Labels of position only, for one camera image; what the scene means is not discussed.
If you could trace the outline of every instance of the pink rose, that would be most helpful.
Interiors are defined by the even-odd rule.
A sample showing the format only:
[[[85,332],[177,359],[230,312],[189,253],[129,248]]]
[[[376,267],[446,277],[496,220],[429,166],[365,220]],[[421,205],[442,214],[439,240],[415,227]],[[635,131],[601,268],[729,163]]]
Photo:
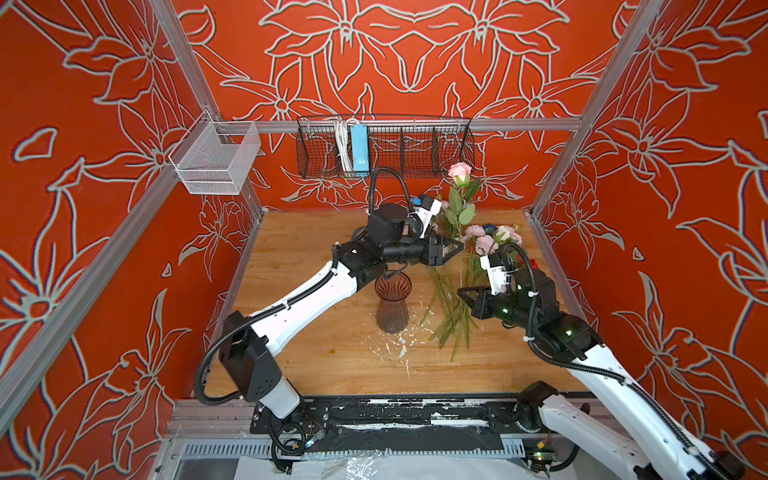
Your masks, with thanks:
[[[469,184],[470,173],[472,173],[472,167],[464,162],[453,164],[448,170],[448,176],[456,183],[456,187],[466,187]]]
[[[480,227],[479,225],[470,225],[467,227],[467,230],[464,230],[465,238],[482,237],[483,235],[485,235],[485,230],[483,230],[483,227]]]
[[[522,247],[523,237],[521,237],[516,230],[517,229],[510,227],[509,225],[501,225],[498,230],[496,230],[494,239],[499,243],[515,242]]]
[[[483,235],[475,241],[475,252],[480,256],[494,253],[496,250],[498,250],[498,243],[493,241],[490,235]]]

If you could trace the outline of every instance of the white mesh basket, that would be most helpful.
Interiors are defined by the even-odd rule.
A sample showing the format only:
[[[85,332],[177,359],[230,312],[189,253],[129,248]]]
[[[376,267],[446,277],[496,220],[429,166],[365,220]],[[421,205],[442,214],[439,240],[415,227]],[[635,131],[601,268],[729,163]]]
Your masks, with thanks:
[[[217,123],[204,112],[185,135],[187,141],[182,139],[170,155],[176,173],[191,194],[239,194],[259,153],[261,138],[255,123],[239,144],[222,142],[227,137],[217,133]],[[190,141],[189,147],[181,147]]]

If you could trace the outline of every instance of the green leaf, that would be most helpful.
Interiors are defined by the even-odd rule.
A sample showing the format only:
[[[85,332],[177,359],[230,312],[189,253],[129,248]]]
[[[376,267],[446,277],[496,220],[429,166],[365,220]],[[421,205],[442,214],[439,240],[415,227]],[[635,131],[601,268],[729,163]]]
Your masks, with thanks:
[[[475,204],[469,204],[464,211],[462,211],[461,215],[458,216],[458,221],[461,222],[462,225],[469,225],[469,222],[471,222],[474,217]]]
[[[458,193],[454,187],[451,187],[451,193],[448,196],[448,203],[451,205],[451,210],[458,214],[462,210],[462,196]]]
[[[453,213],[453,210],[446,210],[445,211],[445,218],[448,219],[448,222],[451,225],[456,225],[458,223],[458,218],[456,218],[456,214]]]
[[[480,179],[475,178],[473,181],[469,182],[469,185],[467,185],[467,190],[464,191],[464,201],[473,201],[475,199],[475,195],[478,193],[478,190],[480,190]]]

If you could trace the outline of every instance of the robotic arm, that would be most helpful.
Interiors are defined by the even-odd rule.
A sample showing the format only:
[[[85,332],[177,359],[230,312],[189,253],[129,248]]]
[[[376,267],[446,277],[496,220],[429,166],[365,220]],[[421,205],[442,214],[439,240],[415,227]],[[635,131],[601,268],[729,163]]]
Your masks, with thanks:
[[[524,269],[515,270],[510,264],[510,249],[517,250]],[[495,317],[506,328],[525,329],[524,340],[534,354],[581,380],[634,442],[585,415],[543,382],[518,397],[515,415],[521,428],[537,432],[547,427],[561,433],[622,479],[743,477],[744,467],[732,454],[713,452],[691,435],[631,377],[583,319],[560,311],[554,282],[531,268],[522,248],[505,245],[498,253],[481,257],[481,266],[491,286],[458,290],[472,315]]]
[[[244,317],[229,315],[222,336],[209,348],[197,369],[195,396],[218,405],[242,396],[261,402],[279,419],[301,411],[299,393],[283,376],[274,356],[305,326],[332,305],[352,296],[387,274],[387,263],[442,265],[464,245],[430,229],[440,212],[439,201],[421,195],[411,211],[397,204],[382,204],[369,213],[368,225],[352,239],[333,247],[333,259],[315,276],[284,298]],[[205,395],[203,377],[216,351],[238,390],[218,398]]]

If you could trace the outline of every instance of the coiled white cord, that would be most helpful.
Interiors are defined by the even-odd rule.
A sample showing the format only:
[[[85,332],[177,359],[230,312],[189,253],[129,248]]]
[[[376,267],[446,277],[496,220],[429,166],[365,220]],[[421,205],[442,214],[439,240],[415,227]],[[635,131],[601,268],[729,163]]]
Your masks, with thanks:
[[[350,118],[346,121],[339,119],[333,123],[333,128],[336,131],[336,146],[339,148],[339,157],[341,158],[341,168],[345,172],[355,170],[352,159],[349,158],[347,147],[349,145],[349,126],[358,123],[356,118]]]

